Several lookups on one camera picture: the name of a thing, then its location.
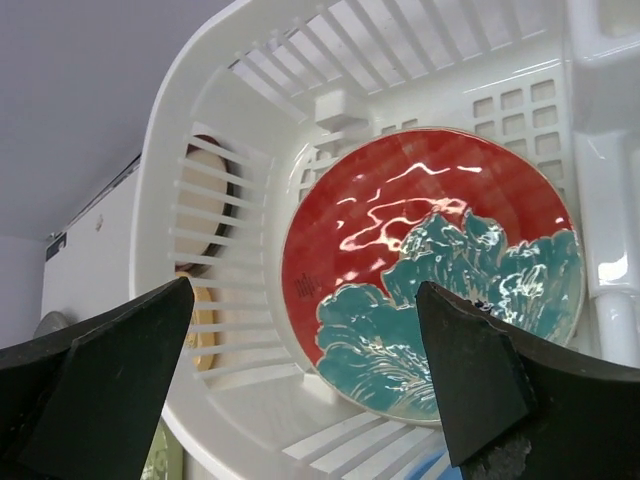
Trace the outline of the grey plate with deer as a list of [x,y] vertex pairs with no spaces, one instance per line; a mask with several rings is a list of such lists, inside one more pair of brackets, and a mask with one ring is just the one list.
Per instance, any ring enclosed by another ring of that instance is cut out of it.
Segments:
[[45,335],[66,329],[78,323],[78,320],[72,316],[66,315],[60,311],[50,311],[43,316],[38,323],[33,338],[37,339]]

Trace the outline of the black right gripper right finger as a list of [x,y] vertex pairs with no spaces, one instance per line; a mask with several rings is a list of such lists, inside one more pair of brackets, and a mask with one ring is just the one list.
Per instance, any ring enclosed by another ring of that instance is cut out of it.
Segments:
[[638,478],[638,369],[539,338],[432,282],[416,307],[463,478]]

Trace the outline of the red plate with teal flower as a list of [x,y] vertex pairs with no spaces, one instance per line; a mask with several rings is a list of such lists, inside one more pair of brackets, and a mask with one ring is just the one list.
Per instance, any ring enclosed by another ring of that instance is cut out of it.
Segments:
[[529,161],[460,130],[396,132],[344,155],[289,224],[286,313],[328,386],[414,425],[440,421],[416,308],[426,281],[568,344],[585,266],[559,191]]

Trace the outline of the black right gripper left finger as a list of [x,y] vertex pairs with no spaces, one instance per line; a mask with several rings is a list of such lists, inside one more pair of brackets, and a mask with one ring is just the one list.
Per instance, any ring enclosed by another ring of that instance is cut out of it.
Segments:
[[2,478],[140,478],[193,306],[178,277],[2,349]]

